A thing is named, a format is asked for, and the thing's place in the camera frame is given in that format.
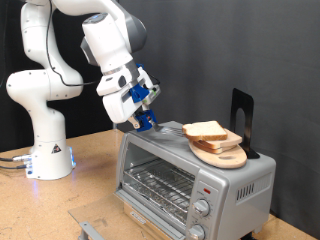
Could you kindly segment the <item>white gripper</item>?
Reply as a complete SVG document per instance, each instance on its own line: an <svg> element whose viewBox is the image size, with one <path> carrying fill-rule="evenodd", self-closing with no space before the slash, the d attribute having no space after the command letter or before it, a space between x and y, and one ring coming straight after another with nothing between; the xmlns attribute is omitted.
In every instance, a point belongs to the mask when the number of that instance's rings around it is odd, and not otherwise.
<svg viewBox="0 0 320 240"><path fill-rule="evenodd" d="M150 104L161 93L160 86L153 84L147 72L138 68L136 81L124 86L121 90L103 97L104 107L113 123L129 121L134 129L140 128L139 121L133 115L140 107L143 112L149 111Z"/></svg>

